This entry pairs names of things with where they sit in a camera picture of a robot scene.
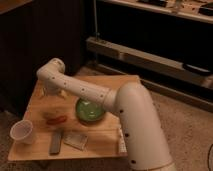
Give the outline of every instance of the paper cup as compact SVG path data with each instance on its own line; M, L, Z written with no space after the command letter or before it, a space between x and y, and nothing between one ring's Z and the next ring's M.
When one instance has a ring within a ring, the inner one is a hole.
M19 143L33 144L36 134L32 122L29 120L16 122L10 130L10 137Z

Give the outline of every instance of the wooden table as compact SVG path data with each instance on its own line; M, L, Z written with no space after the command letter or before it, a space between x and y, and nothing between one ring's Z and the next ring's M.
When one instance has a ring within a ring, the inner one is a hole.
M0 14L23 6L33 0L0 0Z
M118 89L129 81L139 82L138 76L78 76L85 80L113 89ZM63 96L44 96L43 84L38 81L29 101L24 119L29 119L37 132L37 140L32 145L13 143L8 160L49 160L49 159L74 159L74 158L100 158L119 157L118 154L118 117L106 113L104 119L96 124L82 125L75 116L75 104L78 97L68 92ZM66 114L68 120L58 126L49 126L44 118L45 114ZM49 155L49 145L52 131L57 128L63 130L81 131L88 135L85 150L80 151L61 143L61 151L58 155Z

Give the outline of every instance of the green plate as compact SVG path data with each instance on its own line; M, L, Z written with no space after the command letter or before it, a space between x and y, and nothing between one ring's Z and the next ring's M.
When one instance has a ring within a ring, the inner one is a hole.
M95 103L78 99L76 103L76 116L86 122L98 121L103 118L105 110Z

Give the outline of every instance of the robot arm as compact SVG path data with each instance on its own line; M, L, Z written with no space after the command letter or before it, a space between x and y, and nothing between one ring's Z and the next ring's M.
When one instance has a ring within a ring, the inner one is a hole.
M116 114L133 170L176 171L158 114L145 87L130 82L114 91L66 76L64 71L64 63L54 58L37 71L37 76L48 93L57 93L61 88Z

